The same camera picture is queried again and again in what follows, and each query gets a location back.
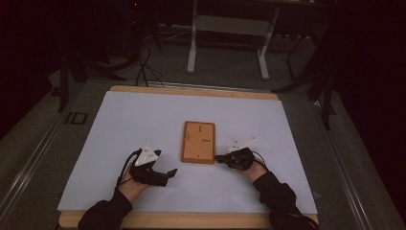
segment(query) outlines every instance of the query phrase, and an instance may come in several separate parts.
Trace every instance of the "white device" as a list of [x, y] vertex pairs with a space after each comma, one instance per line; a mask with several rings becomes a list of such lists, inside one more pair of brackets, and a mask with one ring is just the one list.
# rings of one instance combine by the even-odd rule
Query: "white device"
[[233, 139], [229, 151], [242, 150], [256, 141], [256, 137]]

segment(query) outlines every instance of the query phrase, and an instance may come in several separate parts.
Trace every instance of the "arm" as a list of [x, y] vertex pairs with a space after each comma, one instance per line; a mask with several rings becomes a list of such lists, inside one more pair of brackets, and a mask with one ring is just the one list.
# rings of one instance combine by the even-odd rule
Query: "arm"
[[102, 200], [86, 211], [79, 222], [80, 230], [115, 230], [122, 219], [132, 210], [134, 203], [147, 185], [131, 179], [129, 168], [125, 172], [122, 184], [114, 191], [109, 200]]
[[268, 172], [261, 164], [254, 162], [250, 169], [241, 173], [246, 175], [260, 192], [259, 201], [268, 206], [270, 210], [269, 221], [273, 228], [281, 230], [317, 229], [308, 222], [307, 218], [289, 216], [302, 216], [296, 207], [296, 195], [287, 184], [281, 183], [272, 172]]

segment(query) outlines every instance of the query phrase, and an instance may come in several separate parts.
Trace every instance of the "wooden table edge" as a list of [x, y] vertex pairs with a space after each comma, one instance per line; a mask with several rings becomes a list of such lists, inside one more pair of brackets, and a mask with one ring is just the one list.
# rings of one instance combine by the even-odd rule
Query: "wooden table edge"
[[[85, 211], [64, 211], [59, 225], [78, 227]], [[137, 213], [131, 212], [124, 219], [122, 228], [270, 228], [269, 214], [243, 213]], [[306, 215], [318, 222], [316, 214]]]
[[255, 92], [226, 91], [213, 89], [158, 88], [158, 87], [114, 85], [110, 88], [110, 91], [223, 97], [223, 98], [243, 98], [243, 99], [274, 100], [274, 101], [279, 100], [278, 96], [272, 93], [255, 93]]

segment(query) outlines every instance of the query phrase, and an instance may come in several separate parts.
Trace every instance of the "hand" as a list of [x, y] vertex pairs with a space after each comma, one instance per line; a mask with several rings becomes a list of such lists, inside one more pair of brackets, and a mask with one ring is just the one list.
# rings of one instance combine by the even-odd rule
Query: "hand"
[[122, 194], [131, 202], [134, 203], [137, 200], [138, 196], [149, 186], [147, 184], [142, 184], [140, 182], [135, 181], [132, 179], [131, 175], [129, 174], [129, 169], [131, 165], [129, 165], [123, 175], [122, 183], [119, 185], [118, 190], [122, 192]]
[[265, 169], [265, 167], [262, 166], [262, 164], [254, 161], [254, 163], [250, 169], [248, 169], [246, 171], [238, 171], [238, 172], [247, 176], [248, 179], [251, 181], [251, 183], [254, 183], [254, 181], [256, 181], [260, 176], [267, 173], [267, 170]]

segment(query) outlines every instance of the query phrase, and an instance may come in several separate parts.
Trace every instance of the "floor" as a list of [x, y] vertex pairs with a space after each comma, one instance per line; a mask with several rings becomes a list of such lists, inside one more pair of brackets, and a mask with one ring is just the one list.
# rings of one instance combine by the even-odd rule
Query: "floor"
[[[199, 34], [192, 75], [186, 73], [190, 29], [161, 28], [161, 39], [163, 47], [157, 49], [147, 37], [143, 52], [144, 59], [149, 57], [146, 73], [152, 86], [271, 92], [291, 82], [285, 60], [295, 41], [288, 37], [275, 37], [271, 41], [266, 54], [271, 75], [268, 81], [260, 78], [256, 54], [256, 46], [260, 44], [258, 37]], [[295, 74], [304, 67], [313, 49], [306, 40], [292, 56]], [[114, 84], [135, 84], [139, 70], [137, 65], [119, 72], [127, 78], [126, 82], [108, 80], [88, 70], [87, 83], [72, 80], [70, 103], [64, 112], [57, 112], [58, 97], [47, 95], [2, 139], [0, 194], [7, 200], [4, 199], [0, 207], [1, 229], [56, 227], [58, 201], [104, 92]], [[57, 77], [58, 72], [50, 79]], [[331, 130], [326, 130], [320, 122], [320, 106], [305, 96], [307, 88], [308, 85], [304, 85], [279, 97], [315, 197], [321, 229], [406, 229], [340, 95], [334, 93]], [[86, 112], [88, 122], [82, 126], [64, 124], [68, 112]], [[14, 182], [22, 188], [17, 191], [11, 186]]]

